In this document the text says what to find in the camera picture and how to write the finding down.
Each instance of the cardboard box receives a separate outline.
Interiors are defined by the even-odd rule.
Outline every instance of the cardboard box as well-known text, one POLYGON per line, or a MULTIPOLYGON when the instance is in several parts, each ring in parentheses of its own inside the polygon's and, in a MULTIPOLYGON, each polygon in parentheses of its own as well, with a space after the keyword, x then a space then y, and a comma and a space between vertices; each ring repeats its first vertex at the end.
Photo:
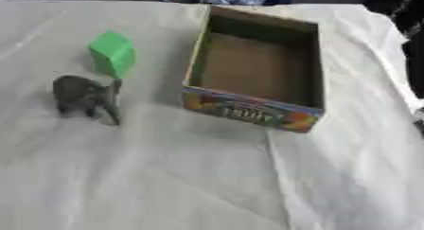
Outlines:
POLYGON ((324 114, 318 25, 210 7, 184 81, 187 109, 300 133, 324 114))

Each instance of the white tablecloth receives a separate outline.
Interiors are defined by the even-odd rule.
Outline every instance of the white tablecloth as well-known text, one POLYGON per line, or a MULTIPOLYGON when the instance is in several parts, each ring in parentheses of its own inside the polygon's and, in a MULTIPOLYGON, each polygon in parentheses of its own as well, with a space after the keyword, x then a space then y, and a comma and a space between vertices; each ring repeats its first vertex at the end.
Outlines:
POLYGON ((389 19, 361 6, 246 9, 320 23, 327 114, 312 132, 181 108, 204 6, 1 0, 0 228, 424 229, 424 143, 389 19), (136 49, 123 125, 60 118, 56 77, 108 82, 86 49, 107 29, 136 49))

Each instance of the colorful box label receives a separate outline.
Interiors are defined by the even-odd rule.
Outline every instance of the colorful box label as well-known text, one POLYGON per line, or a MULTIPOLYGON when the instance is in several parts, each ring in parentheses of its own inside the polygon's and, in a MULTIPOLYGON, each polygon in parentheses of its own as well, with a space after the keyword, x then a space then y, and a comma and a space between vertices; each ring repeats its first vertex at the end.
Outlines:
POLYGON ((307 108, 186 87, 185 108, 257 125, 305 133, 321 116, 307 108))

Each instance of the table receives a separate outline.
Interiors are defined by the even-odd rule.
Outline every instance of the table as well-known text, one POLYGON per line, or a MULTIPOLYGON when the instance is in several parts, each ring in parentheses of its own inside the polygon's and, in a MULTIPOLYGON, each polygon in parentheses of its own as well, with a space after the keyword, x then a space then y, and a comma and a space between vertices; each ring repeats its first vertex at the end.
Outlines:
POLYGON ((423 141, 390 20, 353 5, 240 9, 320 24, 327 114, 310 133, 181 108, 205 6, 1 0, 1 228, 423 228, 423 141), (123 125, 60 118, 56 77, 110 82, 86 49, 108 29, 137 53, 123 125))

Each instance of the green cube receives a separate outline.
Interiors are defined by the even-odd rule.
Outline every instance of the green cube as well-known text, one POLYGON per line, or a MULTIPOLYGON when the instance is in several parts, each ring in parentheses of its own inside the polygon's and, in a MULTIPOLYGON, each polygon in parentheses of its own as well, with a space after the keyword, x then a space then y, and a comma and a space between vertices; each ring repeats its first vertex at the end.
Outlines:
POLYGON ((112 31, 100 35, 88 45, 98 72, 122 79, 134 64, 133 43, 112 31))

